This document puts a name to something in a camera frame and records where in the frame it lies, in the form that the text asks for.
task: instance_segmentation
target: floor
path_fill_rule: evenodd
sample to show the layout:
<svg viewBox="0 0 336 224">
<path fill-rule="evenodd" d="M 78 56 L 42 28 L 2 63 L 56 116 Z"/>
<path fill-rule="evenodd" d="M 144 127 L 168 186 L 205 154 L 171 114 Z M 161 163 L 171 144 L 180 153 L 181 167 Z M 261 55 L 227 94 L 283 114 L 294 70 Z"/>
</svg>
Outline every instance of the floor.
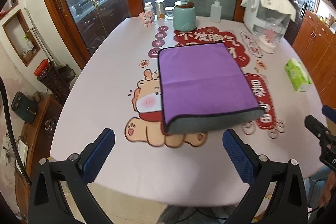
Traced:
<svg viewBox="0 0 336 224">
<path fill-rule="evenodd" d="M 114 224 L 155 224 L 167 206 L 114 192 L 95 183 L 88 184 L 88 187 Z M 64 187 L 63 190 L 73 216 L 85 223 L 71 194 Z"/>
</svg>

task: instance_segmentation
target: tissue box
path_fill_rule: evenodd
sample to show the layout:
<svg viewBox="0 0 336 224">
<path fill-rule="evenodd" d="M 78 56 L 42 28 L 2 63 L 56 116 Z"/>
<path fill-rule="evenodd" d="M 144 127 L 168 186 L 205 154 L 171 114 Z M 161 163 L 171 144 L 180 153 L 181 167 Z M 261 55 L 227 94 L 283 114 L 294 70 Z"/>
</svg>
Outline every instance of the tissue box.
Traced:
<svg viewBox="0 0 336 224">
<path fill-rule="evenodd" d="M 291 58 L 285 65 L 285 70 L 296 91 L 307 91 L 310 88 L 312 81 L 302 63 Z"/>
</svg>

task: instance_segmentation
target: black device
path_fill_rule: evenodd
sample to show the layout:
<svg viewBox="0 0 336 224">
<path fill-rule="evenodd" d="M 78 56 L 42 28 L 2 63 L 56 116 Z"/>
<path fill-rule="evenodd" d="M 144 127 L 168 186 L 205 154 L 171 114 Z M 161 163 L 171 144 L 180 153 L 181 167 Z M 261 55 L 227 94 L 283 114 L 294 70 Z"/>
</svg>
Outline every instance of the black device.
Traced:
<svg viewBox="0 0 336 224">
<path fill-rule="evenodd" d="M 39 106 L 35 101 L 18 91 L 10 108 L 26 123 L 33 123 Z"/>
</svg>

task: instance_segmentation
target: door handle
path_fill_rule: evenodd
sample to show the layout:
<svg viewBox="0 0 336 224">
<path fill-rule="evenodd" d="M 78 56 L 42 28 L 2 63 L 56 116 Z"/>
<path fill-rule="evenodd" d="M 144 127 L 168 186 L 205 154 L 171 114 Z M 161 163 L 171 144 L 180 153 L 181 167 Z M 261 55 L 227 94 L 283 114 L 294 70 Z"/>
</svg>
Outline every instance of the door handle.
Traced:
<svg viewBox="0 0 336 224">
<path fill-rule="evenodd" d="M 62 0 L 58 0 L 58 3 L 59 3 L 59 8 L 60 8 L 60 10 L 61 10 L 62 12 L 65 12 L 65 9 L 64 9 Z"/>
</svg>

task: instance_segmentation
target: shelf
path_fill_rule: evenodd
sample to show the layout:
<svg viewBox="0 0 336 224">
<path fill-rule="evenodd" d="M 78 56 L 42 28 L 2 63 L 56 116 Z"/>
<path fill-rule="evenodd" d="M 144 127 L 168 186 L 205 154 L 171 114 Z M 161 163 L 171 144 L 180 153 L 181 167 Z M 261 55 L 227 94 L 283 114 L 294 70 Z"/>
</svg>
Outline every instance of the shelf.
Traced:
<svg viewBox="0 0 336 224">
<path fill-rule="evenodd" d="M 15 52 L 27 67 L 40 50 L 35 37 L 29 32 L 22 11 L 18 10 L 3 25 L 5 34 Z"/>
<path fill-rule="evenodd" d="M 3 19 L 5 15 L 7 15 L 14 7 L 18 5 L 17 0 L 7 0 L 5 5 L 2 7 L 0 12 L 0 19 Z"/>
<path fill-rule="evenodd" d="M 325 4 L 327 4 L 328 6 L 330 6 L 331 9 L 336 10 L 334 5 L 332 4 L 332 2 L 330 0 L 322 0 Z"/>
</svg>

